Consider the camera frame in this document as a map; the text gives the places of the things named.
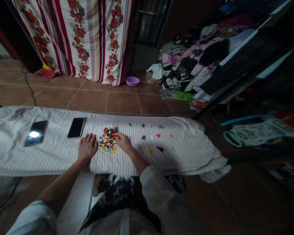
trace white shirt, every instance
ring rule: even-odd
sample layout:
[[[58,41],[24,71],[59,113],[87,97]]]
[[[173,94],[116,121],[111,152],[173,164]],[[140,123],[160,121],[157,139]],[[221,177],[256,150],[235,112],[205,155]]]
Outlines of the white shirt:
[[[148,208],[161,222],[162,234],[204,234],[183,195],[154,167],[140,176]],[[56,234],[57,218],[43,201],[34,201],[19,215],[7,235]],[[158,234],[152,223],[131,209],[118,210],[97,220],[80,234]]]

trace metal grille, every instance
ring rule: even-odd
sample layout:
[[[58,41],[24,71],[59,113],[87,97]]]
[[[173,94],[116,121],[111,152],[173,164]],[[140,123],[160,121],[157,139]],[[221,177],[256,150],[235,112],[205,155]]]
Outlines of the metal grille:
[[[158,47],[172,0],[140,0],[134,44]]]

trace striped cloth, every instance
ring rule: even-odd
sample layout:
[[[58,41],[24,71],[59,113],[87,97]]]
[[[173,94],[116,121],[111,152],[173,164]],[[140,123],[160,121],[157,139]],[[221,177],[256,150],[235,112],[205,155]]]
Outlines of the striped cloth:
[[[73,118],[80,117],[87,117],[83,135],[93,132],[100,136],[105,127],[118,126],[119,132],[131,136],[132,145],[141,156],[164,175],[199,174],[204,181],[213,182],[230,171],[230,166],[226,166],[227,159],[204,135],[203,125],[188,118],[124,117],[43,107],[8,106],[0,108],[0,176],[64,172],[77,159],[80,139],[68,139],[67,134]],[[24,147],[32,123],[43,120],[48,120],[43,142]],[[130,158],[118,146],[115,154],[99,148],[88,170],[120,176],[138,175]]]

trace patterned skirt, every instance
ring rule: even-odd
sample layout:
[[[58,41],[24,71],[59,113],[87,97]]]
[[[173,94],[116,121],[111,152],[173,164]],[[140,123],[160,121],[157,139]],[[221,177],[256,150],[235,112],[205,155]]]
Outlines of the patterned skirt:
[[[173,188],[180,194],[186,194],[186,185],[183,176],[165,176]],[[115,211],[130,208],[145,216],[161,233],[159,218],[152,213],[142,194],[142,186],[138,176],[120,177],[113,174],[105,175],[98,184],[98,193],[104,194],[88,213],[79,232],[97,220],[103,219]]]

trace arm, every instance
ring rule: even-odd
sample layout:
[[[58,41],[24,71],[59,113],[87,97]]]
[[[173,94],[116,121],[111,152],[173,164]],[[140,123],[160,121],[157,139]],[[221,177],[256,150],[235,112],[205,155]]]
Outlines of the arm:
[[[129,155],[140,175],[144,198],[149,210],[160,219],[162,234],[204,234],[185,197],[138,154],[126,135],[116,135],[119,147]]]
[[[50,184],[37,200],[45,202],[59,216],[72,187],[86,163],[96,154],[96,135],[87,134],[81,139],[76,162]]]
[[[56,234],[57,216],[79,173],[96,154],[97,149],[96,135],[91,133],[82,138],[76,162],[21,212],[7,234]]]
[[[135,148],[132,147],[128,136],[121,133],[116,133],[115,139],[119,147],[130,157],[138,174],[141,175],[150,164],[139,155]]]

